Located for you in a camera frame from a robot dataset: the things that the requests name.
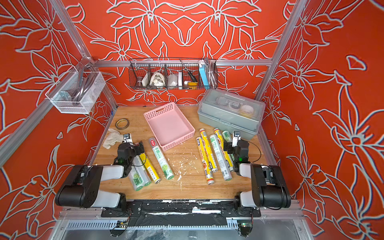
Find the pink plastic basket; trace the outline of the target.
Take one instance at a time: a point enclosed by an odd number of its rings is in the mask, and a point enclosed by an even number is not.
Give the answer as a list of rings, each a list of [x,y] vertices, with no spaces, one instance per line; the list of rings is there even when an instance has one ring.
[[[145,112],[144,117],[163,151],[192,138],[196,131],[175,103]]]

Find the yellow wrap roll long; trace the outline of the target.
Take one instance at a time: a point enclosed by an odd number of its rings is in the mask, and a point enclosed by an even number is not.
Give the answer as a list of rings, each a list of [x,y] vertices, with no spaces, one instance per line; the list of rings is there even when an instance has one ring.
[[[204,168],[204,173],[205,173],[205,177],[206,177],[206,180],[207,180],[207,184],[208,185],[213,185],[215,183],[215,181],[214,181],[213,174],[212,174],[212,172],[210,170],[210,167],[209,167],[209,160],[208,160],[208,157],[207,157],[204,145],[203,145],[203,139],[201,137],[197,137],[196,138],[196,142],[197,142],[197,146],[198,146],[198,149],[199,149],[199,154],[200,154],[200,157],[201,157],[201,160],[202,160],[202,164],[203,164],[203,168]]]

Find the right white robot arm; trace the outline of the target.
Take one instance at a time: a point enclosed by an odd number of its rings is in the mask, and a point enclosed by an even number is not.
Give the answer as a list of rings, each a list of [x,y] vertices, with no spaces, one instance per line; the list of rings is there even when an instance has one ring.
[[[249,145],[244,140],[235,144],[224,141],[224,150],[234,155],[234,172],[251,180],[252,189],[235,196],[235,208],[265,207],[279,210],[291,206],[291,195],[279,166],[266,166],[249,161]]]

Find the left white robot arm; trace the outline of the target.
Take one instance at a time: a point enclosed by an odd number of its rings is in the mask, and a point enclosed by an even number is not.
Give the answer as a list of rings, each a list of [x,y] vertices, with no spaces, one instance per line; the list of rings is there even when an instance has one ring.
[[[118,156],[112,165],[73,166],[56,194],[56,205],[113,209],[124,213],[127,210],[125,194],[102,191],[100,184],[132,176],[135,170],[134,158],[144,152],[142,142],[122,143],[118,146]]]

